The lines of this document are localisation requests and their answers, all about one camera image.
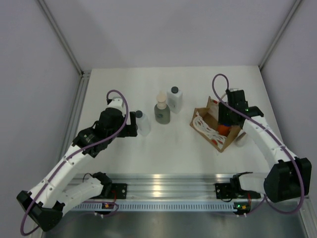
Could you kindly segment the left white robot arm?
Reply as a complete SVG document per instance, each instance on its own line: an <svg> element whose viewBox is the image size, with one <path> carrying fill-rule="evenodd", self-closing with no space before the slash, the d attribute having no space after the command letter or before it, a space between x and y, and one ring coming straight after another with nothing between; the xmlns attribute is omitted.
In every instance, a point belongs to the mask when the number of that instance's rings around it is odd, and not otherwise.
<svg viewBox="0 0 317 238"><path fill-rule="evenodd" d="M81 130L65 155L42 181L29 191L21 191L17 200L38 228L52 230L75 206L95 198L107 198L112 192L112 180L102 172L66 189L79 170L92 161L117 137L136 137L136 113L123 115L120 109L106 108L98 121Z"/></svg>

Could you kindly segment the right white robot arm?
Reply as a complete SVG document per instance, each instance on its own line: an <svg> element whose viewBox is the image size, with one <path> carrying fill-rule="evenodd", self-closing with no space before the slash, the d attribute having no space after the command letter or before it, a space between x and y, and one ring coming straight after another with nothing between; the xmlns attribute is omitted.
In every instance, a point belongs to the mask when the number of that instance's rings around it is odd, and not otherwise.
<svg viewBox="0 0 317 238"><path fill-rule="evenodd" d="M262 193L273 202L306 196L310 189L312 164L290 151L268 125L263 112L250 107L243 90L226 90L227 102L219 103L220 124L238 126L255 142L269 172L243 172L233 176L231 193L242 197L248 191Z"/></svg>

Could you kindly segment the orange bottle blue cap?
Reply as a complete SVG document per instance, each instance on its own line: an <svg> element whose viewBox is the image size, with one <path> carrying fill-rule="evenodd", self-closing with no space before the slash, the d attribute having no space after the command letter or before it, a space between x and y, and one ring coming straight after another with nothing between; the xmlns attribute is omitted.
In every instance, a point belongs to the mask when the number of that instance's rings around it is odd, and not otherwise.
<svg viewBox="0 0 317 238"><path fill-rule="evenodd" d="M227 124L218 124L217 132L219 135L227 137L231 131L231 126Z"/></svg>

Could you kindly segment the green pump bottle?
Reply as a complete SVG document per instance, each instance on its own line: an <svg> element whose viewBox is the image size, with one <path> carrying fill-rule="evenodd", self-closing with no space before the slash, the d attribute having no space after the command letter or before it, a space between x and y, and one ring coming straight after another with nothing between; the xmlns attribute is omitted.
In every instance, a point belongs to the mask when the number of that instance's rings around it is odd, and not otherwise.
<svg viewBox="0 0 317 238"><path fill-rule="evenodd" d="M166 103L166 95L160 91L156 97L157 104L154 107L155 119L160 124L170 123L170 108Z"/></svg>

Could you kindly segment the white bottle black cap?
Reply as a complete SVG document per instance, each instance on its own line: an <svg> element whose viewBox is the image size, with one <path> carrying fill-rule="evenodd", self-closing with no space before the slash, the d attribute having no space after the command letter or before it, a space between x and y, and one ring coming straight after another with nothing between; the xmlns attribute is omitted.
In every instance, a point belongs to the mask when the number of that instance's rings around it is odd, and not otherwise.
<svg viewBox="0 0 317 238"><path fill-rule="evenodd" d="M138 132L142 136L147 136L151 131L150 122L147 115L140 110L137 110L135 114L136 114L136 125L138 127Z"/></svg>
<svg viewBox="0 0 317 238"><path fill-rule="evenodd" d="M167 91L167 104L172 112L178 114L182 108L183 92L177 87L173 86Z"/></svg>

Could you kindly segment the patterned canvas bag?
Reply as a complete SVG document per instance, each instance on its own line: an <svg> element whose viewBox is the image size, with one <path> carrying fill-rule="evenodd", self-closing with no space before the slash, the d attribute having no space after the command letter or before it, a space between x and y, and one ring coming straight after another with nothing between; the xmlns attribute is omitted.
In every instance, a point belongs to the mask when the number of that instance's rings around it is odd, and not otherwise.
<svg viewBox="0 0 317 238"><path fill-rule="evenodd" d="M246 139L246 133L239 127L232 127L227 137L218 134L218 104L219 101L208 97L205 107L194 109L190 126L219 153L222 153L232 143L242 143Z"/></svg>

